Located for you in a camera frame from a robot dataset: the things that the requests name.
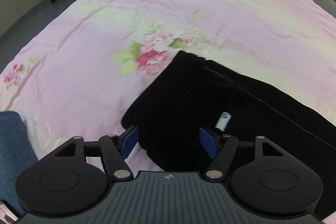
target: black cloth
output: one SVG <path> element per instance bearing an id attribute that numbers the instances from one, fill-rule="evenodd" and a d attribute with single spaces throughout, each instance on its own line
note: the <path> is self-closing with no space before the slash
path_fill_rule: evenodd
<path id="1" fill-rule="evenodd" d="M 264 82 L 211 60 L 180 51 L 137 98 L 122 119 L 139 127 L 139 143 L 166 171 L 204 171 L 211 163 L 199 142 L 199 128 L 231 114 L 225 134 L 242 141 L 265 136 L 322 179 L 315 209 L 325 218 L 336 210 L 336 127 L 309 107 Z"/>

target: floral pattern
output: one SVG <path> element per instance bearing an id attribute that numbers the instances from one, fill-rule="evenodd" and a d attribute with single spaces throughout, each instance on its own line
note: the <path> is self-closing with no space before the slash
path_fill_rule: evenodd
<path id="1" fill-rule="evenodd" d="M 179 35 L 164 30 L 163 25 L 156 25 L 154 21 L 148 26 L 149 31 L 142 37 L 141 42 L 131 41 L 128 50 L 114 54 L 114 61 L 123 63 L 120 77 L 137 70 L 155 75 L 168 66 L 179 50 L 200 55 L 204 43 L 209 43 L 212 39 L 206 31 L 197 26 L 197 22 L 203 20 L 201 16 L 205 13 L 194 13 L 188 20 L 192 26 Z"/>
<path id="2" fill-rule="evenodd" d="M 28 73 L 30 69 L 30 64 L 34 63 L 36 60 L 36 57 L 29 57 L 26 65 L 24 65 L 23 63 L 14 64 L 13 69 L 9 70 L 4 75 L 4 83 L 6 84 L 6 88 L 9 89 L 13 85 L 19 85 L 19 83 Z"/>
<path id="3" fill-rule="evenodd" d="M 150 50 L 135 59 L 137 69 L 145 71 L 149 75 L 155 75 L 169 65 L 174 55 L 169 51 L 157 52 Z"/>

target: blue towel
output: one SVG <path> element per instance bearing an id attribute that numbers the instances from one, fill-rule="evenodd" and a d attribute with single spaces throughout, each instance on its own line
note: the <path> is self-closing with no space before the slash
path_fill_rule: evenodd
<path id="1" fill-rule="evenodd" d="M 0 200 L 7 202 L 19 215 L 24 212 L 16 196 L 15 182 L 36 162 L 20 115 L 12 111 L 0 112 Z"/>

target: logo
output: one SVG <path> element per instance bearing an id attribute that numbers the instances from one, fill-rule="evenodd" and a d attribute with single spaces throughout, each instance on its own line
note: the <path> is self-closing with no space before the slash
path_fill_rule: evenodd
<path id="1" fill-rule="evenodd" d="M 172 178 L 174 178 L 174 176 L 171 175 L 171 174 L 167 174 L 167 175 L 164 176 L 164 178 L 167 179 L 167 180 L 171 180 Z"/>

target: green leaf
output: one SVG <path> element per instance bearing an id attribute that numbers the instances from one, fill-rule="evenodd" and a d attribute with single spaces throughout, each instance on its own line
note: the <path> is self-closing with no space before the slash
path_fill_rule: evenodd
<path id="1" fill-rule="evenodd" d="M 187 44 L 181 38 L 175 38 L 172 44 L 169 45 L 171 48 L 186 48 Z"/>
<path id="2" fill-rule="evenodd" d="M 128 60 L 125 62 L 125 64 L 121 67 L 120 70 L 120 77 L 127 76 L 131 74 L 132 72 L 135 72 L 138 68 L 138 63 L 135 63 L 134 60 Z"/>
<path id="3" fill-rule="evenodd" d="M 135 57 L 139 57 L 141 55 L 141 44 L 137 41 L 131 41 L 128 51 L 133 54 Z"/>
<path id="4" fill-rule="evenodd" d="M 28 60 L 27 60 L 27 63 L 28 63 L 28 65 L 30 64 L 30 63 L 34 63 L 35 61 L 37 61 L 37 57 L 28 57 Z"/>
<path id="5" fill-rule="evenodd" d="M 24 72 L 25 71 L 25 66 L 22 65 L 22 67 L 19 69 L 19 72 Z"/>
<path id="6" fill-rule="evenodd" d="M 134 59 L 135 55 L 129 51 L 119 51 L 114 54 L 113 61 L 118 63 L 125 63 L 128 60 Z"/>

